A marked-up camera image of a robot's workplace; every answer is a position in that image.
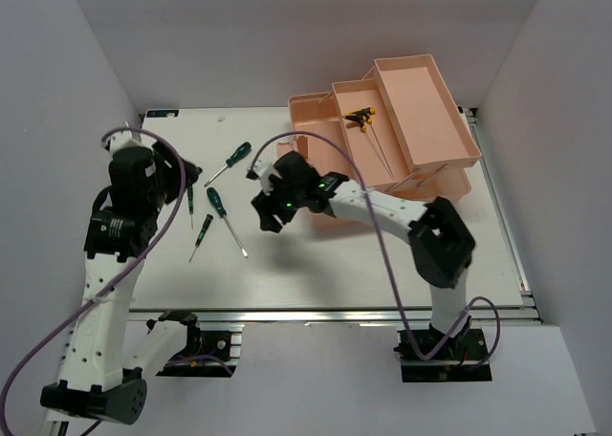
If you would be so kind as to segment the pink plastic toolbox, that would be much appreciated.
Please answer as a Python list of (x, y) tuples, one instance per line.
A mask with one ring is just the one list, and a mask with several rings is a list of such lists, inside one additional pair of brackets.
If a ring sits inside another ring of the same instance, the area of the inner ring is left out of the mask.
[(295, 150), (321, 174), (361, 174), (405, 200), (456, 203), (471, 191), (466, 171), (481, 152), (431, 54), (379, 58), (363, 78), (288, 107), (294, 135), (279, 156)]

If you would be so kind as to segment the large green screwdriver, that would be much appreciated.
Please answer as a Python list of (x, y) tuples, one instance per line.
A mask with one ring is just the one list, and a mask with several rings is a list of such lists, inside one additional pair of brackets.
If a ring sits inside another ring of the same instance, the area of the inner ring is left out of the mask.
[(252, 150), (250, 142), (243, 142), (240, 144), (233, 153), (225, 160), (224, 165), (206, 182), (205, 187), (209, 187), (217, 178), (219, 178), (226, 170), (234, 167), (236, 164), (244, 160)]

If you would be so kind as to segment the small green precision screwdriver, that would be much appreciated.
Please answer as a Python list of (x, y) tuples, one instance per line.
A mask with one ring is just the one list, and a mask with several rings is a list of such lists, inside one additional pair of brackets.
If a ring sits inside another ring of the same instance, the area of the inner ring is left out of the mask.
[(192, 262), (192, 260), (193, 260), (193, 258), (195, 256), (195, 253), (200, 248), (200, 246), (201, 246), (201, 244), (202, 244), (202, 242), (203, 242), (203, 240), (204, 240), (204, 238), (205, 238), (205, 236), (207, 234), (207, 231), (208, 231), (208, 229), (209, 229), (213, 219), (214, 219), (214, 217), (211, 214), (207, 214), (206, 215), (205, 220), (204, 220), (203, 224), (201, 225), (201, 227), (199, 229), (199, 232), (198, 232), (198, 235), (196, 237), (193, 252), (192, 252), (192, 254), (190, 255), (190, 257), (188, 259), (189, 263)]

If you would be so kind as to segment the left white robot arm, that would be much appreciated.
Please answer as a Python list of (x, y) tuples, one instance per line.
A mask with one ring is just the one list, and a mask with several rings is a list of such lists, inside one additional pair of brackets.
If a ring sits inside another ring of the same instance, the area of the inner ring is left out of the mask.
[(124, 353), (126, 324), (144, 253), (159, 236), (164, 205), (198, 178), (192, 164), (155, 142), (109, 145), (111, 184), (92, 208), (85, 239), (85, 312), (75, 322), (56, 382), (42, 406), (73, 417), (132, 425), (142, 414), (147, 378), (202, 347), (195, 315), (167, 312), (147, 323), (145, 340)]

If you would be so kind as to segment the green flathead screwdriver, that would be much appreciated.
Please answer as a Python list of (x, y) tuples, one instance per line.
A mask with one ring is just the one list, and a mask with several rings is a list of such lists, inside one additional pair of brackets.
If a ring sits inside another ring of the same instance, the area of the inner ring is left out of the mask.
[(243, 244), (241, 243), (238, 235), (236, 234), (234, 228), (232, 227), (227, 211), (225, 209), (225, 206), (223, 204), (222, 198), (219, 194), (219, 192), (214, 188), (214, 187), (208, 187), (207, 188), (207, 197), (208, 200), (211, 204), (211, 206), (216, 210), (216, 212), (218, 213), (219, 217), (225, 222), (227, 228), (229, 229), (230, 234), (232, 235), (235, 243), (237, 244), (238, 248), (240, 249), (240, 251), (242, 252), (242, 255), (245, 258), (249, 257), (248, 252), (246, 251), (246, 249), (244, 248)]

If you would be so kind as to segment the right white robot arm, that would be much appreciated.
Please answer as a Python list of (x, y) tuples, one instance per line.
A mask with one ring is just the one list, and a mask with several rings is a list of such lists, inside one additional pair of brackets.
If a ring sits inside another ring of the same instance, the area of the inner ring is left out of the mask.
[(418, 275), (429, 285), (433, 350), (451, 359), (465, 349), (467, 275), (475, 240), (451, 201), (437, 197), (419, 203), (363, 190), (344, 174), (319, 174), (295, 151), (275, 163), (254, 162), (247, 177), (261, 185), (251, 205), (263, 231), (279, 233), (299, 209), (306, 208), (378, 226), (407, 243)]

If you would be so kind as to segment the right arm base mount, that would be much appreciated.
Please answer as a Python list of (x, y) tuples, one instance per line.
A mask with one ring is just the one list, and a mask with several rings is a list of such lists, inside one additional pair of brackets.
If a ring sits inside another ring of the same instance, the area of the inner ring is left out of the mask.
[(476, 366), (489, 353), (484, 333), (479, 328), (470, 328), (459, 340), (448, 340), (428, 361), (416, 356), (406, 331), (400, 331), (398, 336), (399, 343), (393, 352), (399, 358), (404, 383), (492, 381), (491, 367), (487, 362)]

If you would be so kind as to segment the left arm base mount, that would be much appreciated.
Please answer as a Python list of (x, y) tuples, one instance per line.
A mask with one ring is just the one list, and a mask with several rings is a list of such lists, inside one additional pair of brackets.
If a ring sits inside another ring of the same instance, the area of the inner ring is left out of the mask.
[(224, 378), (232, 376), (231, 331), (203, 330), (198, 317), (185, 310), (168, 310), (146, 321), (148, 334), (158, 322), (173, 321), (186, 327), (185, 347), (174, 354), (158, 377)]

